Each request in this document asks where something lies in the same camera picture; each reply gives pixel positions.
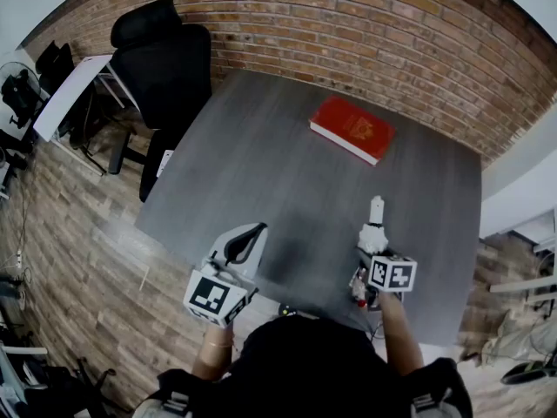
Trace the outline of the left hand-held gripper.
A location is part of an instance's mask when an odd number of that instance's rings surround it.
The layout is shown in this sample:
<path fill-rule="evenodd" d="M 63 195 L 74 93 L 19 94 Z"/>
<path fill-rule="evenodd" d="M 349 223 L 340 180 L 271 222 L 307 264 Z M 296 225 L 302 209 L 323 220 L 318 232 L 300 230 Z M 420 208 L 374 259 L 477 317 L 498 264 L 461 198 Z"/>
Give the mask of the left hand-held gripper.
<path fill-rule="evenodd" d="M 258 291 L 252 280 L 243 277 L 256 275 L 267 238 L 267 224 L 242 225 L 218 236 L 210 258 L 191 273 L 183 299 L 188 312 L 209 324 L 229 327 Z"/>

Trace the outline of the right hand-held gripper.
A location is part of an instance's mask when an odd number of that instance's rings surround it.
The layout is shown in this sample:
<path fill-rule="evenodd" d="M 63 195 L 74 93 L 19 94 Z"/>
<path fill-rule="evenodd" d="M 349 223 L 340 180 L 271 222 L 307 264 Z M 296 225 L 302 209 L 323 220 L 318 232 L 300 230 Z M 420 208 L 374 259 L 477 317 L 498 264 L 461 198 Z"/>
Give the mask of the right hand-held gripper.
<path fill-rule="evenodd" d="M 393 293 L 401 302 L 413 290 L 417 261 L 387 251 L 370 254 L 358 250 L 363 282 L 370 292 Z"/>

